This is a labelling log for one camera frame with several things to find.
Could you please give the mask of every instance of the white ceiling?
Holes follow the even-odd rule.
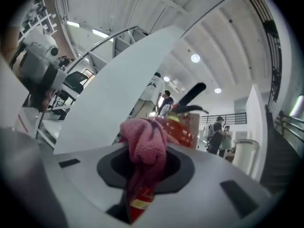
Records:
[[[197,9],[200,0],[67,0],[68,20],[87,28],[67,27],[76,49],[88,49],[98,37],[91,29],[111,34],[137,25],[153,33],[163,27],[180,23],[185,15]],[[200,62],[193,63],[193,53]],[[257,83],[262,92],[270,90],[270,56],[266,35],[254,8],[248,0],[230,0],[213,10],[193,26],[161,65],[164,76],[178,80],[187,92],[197,82],[207,90],[196,102],[215,99],[237,100],[249,95]],[[222,88],[216,95],[214,89]],[[176,93],[175,99],[185,93]]]

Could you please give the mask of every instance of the railing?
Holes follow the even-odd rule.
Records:
[[[285,134],[286,133],[285,130],[286,130],[290,132],[294,137],[299,139],[302,143],[304,143],[304,137],[299,134],[300,132],[304,133],[304,128],[295,124],[295,123],[304,124],[303,120],[296,117],[284,115],[283,111],[280,111],[279,116],[277,117],[275,123],[281,126],[283,137],[286,135]]]
[[[274,19],[268,9],[264,0],[249,0],[258,14],[268,41],[270,57],[271,57],[271,89],[270,96],[268,100],[268,109],[272,113],[277,97],[279,95],[281,77],[282,77],[282,54],[281,54],[281,44],[276,30],[276,25]]]
[[[230,124],[247,124],[247,114],[244,113],[235,113],[235,114],[226,114],[226,115],[212,115],[212,116],[201,116],[200,124],[214,124],[218,116],[224,118],[224,125]]]
[[[129,28],[125,28],[125,29],[122,29],[122,30],[119,30],[111,35],[109,35],[107,38],[97,42],[96,44],[94,44],[90,49],[88,49],[84,54],[80,55],[79,57],[77,57],[75,59],[74,62],[72,62],[67,68],[66,68],[66,72],[68,73],[69,71],[72,70],[73,67],[76,66],[77,63],[79,63],[81,60],[83,60],[86,56],[88,56],[90,54],[91,51],[93,51],[94,49],[96,49],[97,47],[99,47],[100,45],[104,44],[105,42],[113,39],[114,37],[122,34],[122,33],[125,33],[125,32],[130,32],[131,29],[135,29],[137,28],[137,26],[133,26],[133,27],[129,27]]]

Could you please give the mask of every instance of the pink towel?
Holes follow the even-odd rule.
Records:
[[[140,188],[154,189],[162,178],[166,164],[167,134],[152,119],[130,119],[120,125],[123,138],[129,143],[130,160],[136,164],[127,185],[131,202]]]

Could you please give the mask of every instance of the fire extinguisher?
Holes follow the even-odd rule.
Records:
[[[130,204],[131,222],[136,221],[154,200],[154,191],[150,188],[141,188],[137,197]]]

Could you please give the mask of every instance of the white cylinder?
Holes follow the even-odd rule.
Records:
[[[237,149],[232,164],[250,175],[259,144],[251,139],[238,139],[234,143]]]

